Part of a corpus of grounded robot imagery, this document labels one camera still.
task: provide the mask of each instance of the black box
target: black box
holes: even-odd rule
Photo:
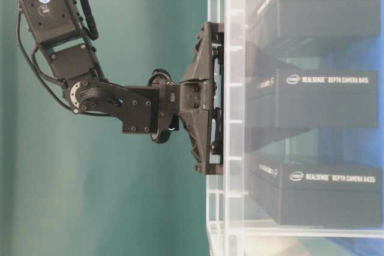
[[[252,155],[250,196],[281,225],[382,224],[382,169],[316,157]]]
[[[325,55],[380,34],[380,0],[261,0],[248,39],[280,58]]]
[[[248,127],[377,128],[377,73],[277,69],[247,87]]]

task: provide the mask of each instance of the robotic arm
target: robotic arm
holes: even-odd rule
[[[222,174],[222,108],[214,108],[217,90],[215,60],[223,73],[224,27],[217,23],[202,26],[195,46],[195,58],[180,83],[174,83],[162,69],[153,72],[147,86],[120,86],[105,78],[92,41],[98,38],[97,26],[88,0],[19,0],[17,42],[37,79],[54,99],[75,115],[114,117],[122,122],[122,132],[149,134],[156,143],[168,141],[179,129],[179,119],[188,131],[201,174]],[[35,48],[27,54],[20,36],[24,15]],[[80,44],[61,49],[64,43]],[[41,52],[52,76],[44,74],[35,55]],[[62,100],[47,82],[62,89]],[[212,120],[216,121],[211,142]],[[219,164],[209,162],[210,154],[221,155]]]

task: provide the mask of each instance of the clear plastic bin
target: clear plastic bin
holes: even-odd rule
[[[208,0],[226,26],[211,255],[384,255],[383,3]]]

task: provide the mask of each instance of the black cable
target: black cable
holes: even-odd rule
[[[32,54],[31,54],[32,63],[34,64],[34,67],[35,67],[37,73],[45,81],[51,82],[52,84],[55,84],[55,85],[58,85],[58,86],[62,86],[62,84],[63,84],[62,81],[57,80],[56,78],[50,77],[49,75],[47,75],[47,74],[42,72],[42,70],[38,66],[38,63],[37,63],[37,60],[36,60],[36,53],[38,52],[38,50],[39,50],[38,47],[35,46],[35,49],[32,51]]]
[[[80,0],[80,3],[83,8],[84,17],[88,27],[84,27],[85,32],[91,40],[96,40],[98,38],[98,30],[95,22],[95,18],[92,15],[91,6],[88,0]]]

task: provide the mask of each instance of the blue surface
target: blue surface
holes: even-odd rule
[[[333,159],[374,167],[384,166],[384,4],[381,0],[382,27],[378,37],[358,42],[346,50],[322,59],[322,67],[334,69],[372,70],[378,73],[378,129],[320,129],[319,153]],[[384,240],[336,239],[355,255],[383,256]]]

